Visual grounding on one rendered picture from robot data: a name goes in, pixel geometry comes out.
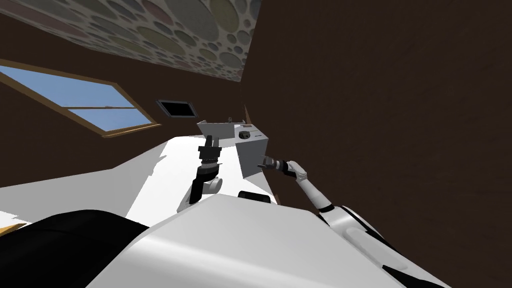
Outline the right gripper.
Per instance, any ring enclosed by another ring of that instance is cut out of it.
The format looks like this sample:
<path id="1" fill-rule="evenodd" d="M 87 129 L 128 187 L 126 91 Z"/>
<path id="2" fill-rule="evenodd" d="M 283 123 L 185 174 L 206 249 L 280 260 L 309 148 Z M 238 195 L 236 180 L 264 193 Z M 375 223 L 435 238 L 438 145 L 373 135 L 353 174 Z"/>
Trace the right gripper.
<path id="1" fill-rule="evenodd" d="M 269 156 L 263 156 L 262 163 L 257 165 L 259 168 L 262 169 L 269 169 L 269 170 L 282 170 L 282 160 L 274 159 Z"/>

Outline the wooden framed window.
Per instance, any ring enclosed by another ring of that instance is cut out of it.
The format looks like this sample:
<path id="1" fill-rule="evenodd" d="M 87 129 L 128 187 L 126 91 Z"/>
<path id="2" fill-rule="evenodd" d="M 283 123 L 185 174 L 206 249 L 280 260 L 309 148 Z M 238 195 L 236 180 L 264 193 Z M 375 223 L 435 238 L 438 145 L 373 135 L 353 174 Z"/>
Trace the wooden framed window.
<path id="1" fill-rule="evenodd" d="M 0 59 L 0 82 L 103 138 L 160 126 L 111 81 Z"/>

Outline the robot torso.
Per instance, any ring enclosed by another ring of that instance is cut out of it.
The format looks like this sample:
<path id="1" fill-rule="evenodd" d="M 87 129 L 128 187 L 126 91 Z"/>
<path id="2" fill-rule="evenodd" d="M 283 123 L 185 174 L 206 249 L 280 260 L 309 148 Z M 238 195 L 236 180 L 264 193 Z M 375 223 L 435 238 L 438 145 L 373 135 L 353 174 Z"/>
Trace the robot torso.
<path id="1" fill-rule="evenodd" d="M 216 194 L 154 224 L 87 288 L 404 288 L 310 211 Z"/>

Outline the grey cabinet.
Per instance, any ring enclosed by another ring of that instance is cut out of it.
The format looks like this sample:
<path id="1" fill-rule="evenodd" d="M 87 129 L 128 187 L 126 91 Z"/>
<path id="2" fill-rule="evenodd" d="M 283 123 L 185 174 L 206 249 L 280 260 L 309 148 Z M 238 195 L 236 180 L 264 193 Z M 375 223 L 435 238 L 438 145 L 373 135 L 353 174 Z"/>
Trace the grey cabinet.
<path id="1" fill-rule="evenodd" d="M 262 171 L 258 164 L 263 161 L 268 145 L 268 137 L 256 126 L 243 122 L 197 123 L 203 136 L 219 138 L 219 147 L 235 147 L 241 168 L 242 178 L 251 177 Z"/>

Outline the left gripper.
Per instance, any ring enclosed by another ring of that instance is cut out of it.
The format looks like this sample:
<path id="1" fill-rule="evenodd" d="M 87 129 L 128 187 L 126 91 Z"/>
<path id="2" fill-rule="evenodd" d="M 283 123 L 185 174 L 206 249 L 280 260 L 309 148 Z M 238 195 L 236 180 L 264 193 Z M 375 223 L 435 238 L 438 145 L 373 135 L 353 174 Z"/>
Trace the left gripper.
<path id="1" fill-rule="evenodd" d="M 199 159 L 201 161 L 218 161 L 222 147 L 219 147 L 219 137 L 208 135 L 204 146 L 199 146 Z"/>

